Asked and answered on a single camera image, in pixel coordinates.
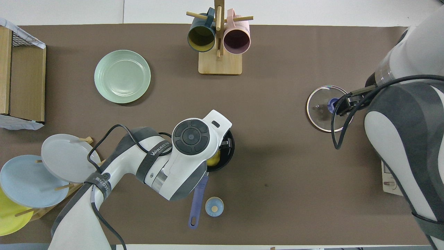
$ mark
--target round button pad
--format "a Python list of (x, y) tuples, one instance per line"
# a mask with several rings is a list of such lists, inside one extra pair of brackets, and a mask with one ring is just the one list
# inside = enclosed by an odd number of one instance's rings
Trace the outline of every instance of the round button pad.
[(200, 120), (187, 120), (176, 126), (173, 132), (173, 143), (179, 152), (195, 155), (206, 149), (210, 140), (210, 132)]

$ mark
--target mug handle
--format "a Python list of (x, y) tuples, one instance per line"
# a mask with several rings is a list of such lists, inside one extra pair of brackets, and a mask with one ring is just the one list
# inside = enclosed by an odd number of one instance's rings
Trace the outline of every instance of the mug handle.
[(234, 9), (231, 8), (227, 11), (227, 16), (226, 16), (226, 22), (227, 24), (231, 24), (233, 27), (236, 27), (236, 24), (234, 23), (234, 18), (236, 17), (236, 13), (234, 13)]
[(214, 21), (214, 9), (213, 8), (209, 8), (208, 11), (206, 12), (206, 22), (205, 22), (205, 26), (207, 27), (211, 27), (211, 24)]

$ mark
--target purple pan handle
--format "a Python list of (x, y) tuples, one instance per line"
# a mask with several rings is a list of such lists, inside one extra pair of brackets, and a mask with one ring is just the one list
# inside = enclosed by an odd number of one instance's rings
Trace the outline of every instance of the purple pan handle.
[(208, 175), (205, 174), (197, 184), (196, 188), (194, 189), (193, 203), (191, 204), (190, 219), (188, 221), (188, 226), (191, 229), (196, 229), (197, 225), (199, 224), (199, 216), (200, 216), (200, 209), (202, 208), (203, 193), (205, 192), (205, 186), (207, 182), (208, 182)]

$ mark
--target mug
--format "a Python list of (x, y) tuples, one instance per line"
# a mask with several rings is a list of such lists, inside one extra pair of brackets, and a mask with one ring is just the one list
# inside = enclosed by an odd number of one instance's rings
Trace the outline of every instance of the mug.
[(223, 46), (232, 54), (243, 54), (251, 44), (250, 24), (248, 21), (234, 22), (233, 18), (241, 17), (234, 13), (234, 9), (228, 10), (225, 32), (223, 34)]
[(216, 27), (214, 24), (214, 9), (201, 13), (207, 16), (206, 20), (195, 17), (188, 32), (188, 44), (197, 52), (206, 52), (214, 47), (216, 39)]

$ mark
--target white switch panel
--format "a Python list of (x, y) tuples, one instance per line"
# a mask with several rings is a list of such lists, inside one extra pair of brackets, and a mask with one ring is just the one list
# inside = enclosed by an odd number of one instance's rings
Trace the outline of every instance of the white switch panel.
[(384, 164), (383, 161), (381, 161), (381, 167), (382, 167), (382, 190), (386, 193), (391, 194), (397, 194), (402, 196), (402, 192), (398, 187), (398, 184), (395, 181), (395, 178), (393, 178), (392, 173), (387, 168), (387, 166)]

